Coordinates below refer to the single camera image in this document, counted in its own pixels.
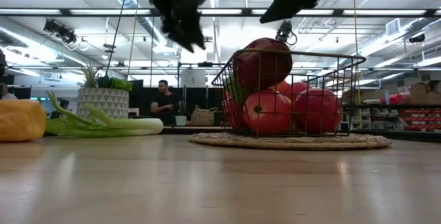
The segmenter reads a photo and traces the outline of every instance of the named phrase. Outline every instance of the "woven basket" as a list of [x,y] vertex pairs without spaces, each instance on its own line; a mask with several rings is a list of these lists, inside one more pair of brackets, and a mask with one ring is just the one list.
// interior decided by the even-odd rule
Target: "woven basket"
[[196,108],[192,114],[192,125],[213,125],[214,123],[214,111],[218,108],[211,108],[204,110],[196,105]]

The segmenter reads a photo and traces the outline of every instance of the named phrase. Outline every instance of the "ceiling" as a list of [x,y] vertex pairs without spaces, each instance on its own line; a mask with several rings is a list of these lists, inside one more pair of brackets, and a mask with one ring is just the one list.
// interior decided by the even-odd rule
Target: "ceiling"
[[[202,8],[267,8],[272,0],[207,0]],[[153,8],[149,0],[138,0],[138,7]],[[393,9],[430,9],[439,8],[441,0],[320,0],[317,8],[393,8]],[[0,0],[0,8],[120,8],[119,0]],[[27,30],[28,38],[40,36],[43,38],[41,45],[49,46],[49,43],[55,52],[69,52],[70,57],[85,57],[93,60],[96,64],[107,65],[108,54],[104,51],[104,43],[113,43],[116,27],[119,19],[116,17],[55,17],[57,22],[75,30],[75,34],[84,42],[77,42],[74,45],[68,45],[66,48],[56,37],[48,37],[43,31],[47,17],[0,17],[7,19]],[[158,17],[150,18],[152,25],[161,30],[161,20]],[[297,35],[297,44],[291,47],[292,50],[300,52],[324,52],[333,54],[355,54],[357,52],[357,44],[359,51],[365,47],[366,43],[370,43],[381,37],[385,32],[386,24],[393,21],[393,18],[299,18],[291,19],[294,33]],[[433,25],[425,27],[424,34],[426,40],[423,43],[405,45],[405,40],[396,39],[381,48],[370,50],[366,54],[368,60],[365,67],[374,67],[382,61],[387,61],[394,57],[400,56],[412,50],[418,50],[421,47],[436,43],[440,40],[441,31],[435,19],[430,20]],[[231,55],[238,49],[243,48],[249,42],[261,37],[275,37],[278,27],[282,21],[273,23],[260,24],[258,17],[203,17],[201,19],[201,27],[203,33],[207,37],[215,38],[216,45],[207,44],[206,54],[200,56],[182,56],[185,62],[198,62],[194,58],[202,58],[202,60],[211,62],[224,63],[228,61]],[[171,42],[168,47],[171,49],[178,48]],[[152,71],[132,70],[131,76],[136,79],[146,78],[146,74],[155,74],[157,77],[167,74],[168,76],[177,74],[177,62],[179,56],[170,52],[161,52],[157,45],[152,42],[152,37],[143,26],[140,25],[134,17],[123,17],[119,24],[115,41],[116,49],[113,54],[112,66],[119,61],[124,61],[125,65],[131,61],[131,66],[157,66],[161,69],[152,69]],[[215,53],[215,46],[218,48],[218,57]],[[311,70],[309,73],[320,73],[320,67],[332,67],[335,60],[324,57],[295,57],[295,66],[318,67],[317,70]],[[410,58],[404,58],[396,61],[394,64],[403,67],[411,67]],[[45,65],[44,59],[32,61],[27,60],[26,63],[14,62],[18,65]],[[53,70],[31,69],[32,72],[38,74],[50,74]],[[25,74],[23,70],[10,71],[11,74]],[[81,73],[72,70],[56,71],[55,74],[75,74],[75,77],[64,77],[63,81],[75,79],[81,82]],[[127,76],[127,70],[120,71],[122,76]]]

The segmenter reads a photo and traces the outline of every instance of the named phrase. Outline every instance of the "table surface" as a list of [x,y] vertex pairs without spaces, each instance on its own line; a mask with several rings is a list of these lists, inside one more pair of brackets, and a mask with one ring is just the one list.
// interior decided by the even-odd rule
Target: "table surface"
[[0,144],[0,223],[441,223],[441,146],[307,152],[186,136]]

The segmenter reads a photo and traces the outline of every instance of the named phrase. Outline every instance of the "metal wire basket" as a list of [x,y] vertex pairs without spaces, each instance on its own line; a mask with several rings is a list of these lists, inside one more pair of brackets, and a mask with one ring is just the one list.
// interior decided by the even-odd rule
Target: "metal wire basket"
[[[254,57],[252,63],[243,59],[249,56]],[[324,61],[330,67],[320,72],[296,67],[299,58]],[[349,131],[338,131],[342,105],[355,110],[357,67],[365,60],[341,54],[239,50],[212,81],[223,89],[219,101],[222,127],[255,137],[349,135]],[[351,123],[353,114],[347,116],[345,121]]]

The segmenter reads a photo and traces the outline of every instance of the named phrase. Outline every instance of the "cardboard box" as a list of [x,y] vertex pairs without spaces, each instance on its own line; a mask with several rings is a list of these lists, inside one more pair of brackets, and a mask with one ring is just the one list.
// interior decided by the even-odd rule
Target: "cardboard box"
[[441,92],[438,92],[440,81],[415,83],[399,87],[398,92],[404,97],[402,104],[441,104]]

